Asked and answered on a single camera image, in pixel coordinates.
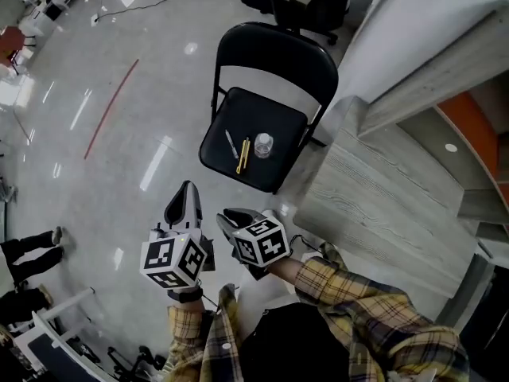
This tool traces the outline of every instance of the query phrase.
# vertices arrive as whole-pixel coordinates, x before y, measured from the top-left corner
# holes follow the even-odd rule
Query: chair seat
[[[307,123],[306,115],[291,107],[242,88],[232,88],[201,143],[200,160],[204,166],[237,181],[266,193],[273,192],[294,162]],[[243,140],[246,137],[251,140],[247,168],[240,175],[235,172],[239,161],[233,156],[225,130],[230,132],[239,156]],[[255,156],[255,138],[259,133],[274,138],[268,158]]]

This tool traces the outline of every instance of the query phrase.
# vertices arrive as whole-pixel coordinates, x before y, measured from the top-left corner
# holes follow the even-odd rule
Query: black pants
[[[40,235],[30,236],[21,240],[8,240],[0,245],[7,260],[10,274],[13,276],[14,284],[18,285],[30,276],[44,273],[51,269],[62,260],[64,249],[62,247],[54,248],[52,242],[52,231],[41,233]],[[43,256],[24,262],[14,264],[16,260],[21,258],[25,253],[34,251],[38,248],[52,248]]]
[[[49,304],[39,289],[10,291],[0,297],[0,324],[7,327],[15,322],[28,322],[32,311],[48,308]]]

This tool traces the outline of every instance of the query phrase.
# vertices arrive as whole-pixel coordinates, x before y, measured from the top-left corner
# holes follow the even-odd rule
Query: black folding chair
[[[226,92],[220,87],[223,66],[255,68],[278,75],[309,93],[320,108],[308,123],[304,113],[264,96],[237,87]],[[332,58],[313,40],[257,22],[228,30],[217,50],[212,123],[200,147],[202,164],[266,193],[276,193],[304,146],[313,139],[337,83]],[[218,110],[219,93],[225,97]],[[239,154],[243,140],[251,140],[247,168],[241,174],[235,172],[239,161],[233,156],[225,130],[230,132]],[[253,154],[259,133],[274,138],[268,158]]]

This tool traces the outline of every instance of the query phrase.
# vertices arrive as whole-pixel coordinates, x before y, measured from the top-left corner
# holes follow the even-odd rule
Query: chair backrest
[[[323,109],[337,89],[337,68],[327,52],[315,41],[275,25],[247,22],[228,30],[217,49],[216,73],[223,66],[280,76],[308,92]]]

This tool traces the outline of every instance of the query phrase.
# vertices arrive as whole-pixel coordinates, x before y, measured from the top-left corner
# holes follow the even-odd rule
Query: red line on floor
[[[124,84],[126,83],[126,80],[127,78],[129,78],[129,75],[133,72],[133,69],[134,67],[138,64],[140,60],[136,60],[134,62],[134,64],[130,67],[129,71],[127,72],[127,74],[124,76],[124,79],[122,80],[121,84],[119,85],[119,87],[117,88],[115,94],[113,95],[113,97],[111,98],[106,110],[104,111],[103,113],[103,117],[101,118],[101,121],[99,122],[99,124],[97,125],[97,128],[95,129],[95,132],[94,132],[94,135],[92,136],[92,140],[90,141],[90,144],[88,145],[88,148],[87,148],[87,153],[85,153],[85,156],[84,156],[84,160],[87,159],[88,157],[88,154],[90,153],[90,149],[92,148],[92,145],[94,144],[94,141],[95,141],[95,138],[97,137],[97,134],[99,133],[99,129],[101,128],[101,126],[103,125],[104,123],[104,119],[106,118],[108,112],[110,111],[111,109],[111,105],[113,104],[113,102],[115,101],[115,99],[117,98],[117,95],[119,94],[120,92],[120,89],[122,89],[122,87],[124,86]]]
[[[20,120],[17,118],[17,115],[16,115],[15,111],[13,111],[13,115],[14,115],[14,118],[16,119],[17,124],[23,130],[23,134],[25,135],[26,139],[29,141],[29,144],[30,144],[32,142],[32,140],[30,140],[30,137],[26,134],[26,130],[23,127],[23,125],[21,124]]]

